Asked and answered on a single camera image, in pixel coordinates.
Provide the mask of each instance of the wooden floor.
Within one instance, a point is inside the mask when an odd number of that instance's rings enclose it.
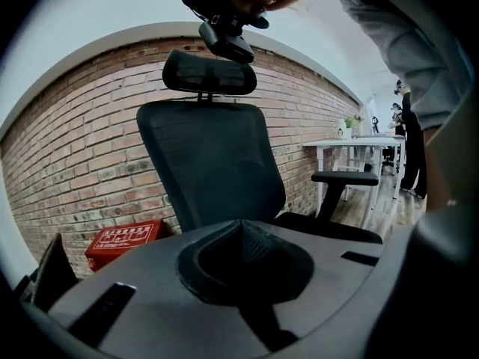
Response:
[[[379,234],[383,241],[387,241],[391,231],[415,224],[426,209],[426,200],[414,197],[407,191],[400,190],[399,197],[394,200],[392,196],[395,184],[396,177],[386,170],[381,177],[376,208],[366,226],[366,229]],[[339,201],[332,220],[360,227],[366,211],[369,190],[351,188],[348,201]]]

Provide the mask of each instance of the gray sleeve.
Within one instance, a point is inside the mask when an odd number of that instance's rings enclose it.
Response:
[[[379,47],[390,71],[410,86],[411,109],[421,128],[441,126],[459,103],[460,95],[432,44],[394,13],[352,0],[340,1]]]

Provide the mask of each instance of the chair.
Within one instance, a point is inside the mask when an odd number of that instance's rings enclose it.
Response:
[[[251,93],[256,76],[250,66],[173,51],[163,81],[170,89],[199,93],[197,102],[150,102],[137,113],[144,145],[183,232],[248,219],[318,236],[382,243],[375,233],[329,222],[345,185],[377,185],[371,173],[317,173],[313,181],[329,184],[319,218],[290,212],[276,218],[286,195],[263,113],[253,105],[212,100],[212,93]],[[201,99],[203,93],[208,99]]]

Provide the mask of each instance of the red box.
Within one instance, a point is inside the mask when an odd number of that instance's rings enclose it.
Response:
[[[147,221],[139,224],[106,227],[102,229],[85,252],[92,271],[117,259],[131,248],[165,238],[163,220]]]

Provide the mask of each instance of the black device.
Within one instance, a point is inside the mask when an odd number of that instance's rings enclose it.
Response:
[[[238,12],[230,0],[182,0],[204,21],[200,35],[208,49],[217,56],[250,64],[254,53],[242,37],[242,27],[253,25],[256,28],[268,28],[269,23],[263,17],[246,16]]]

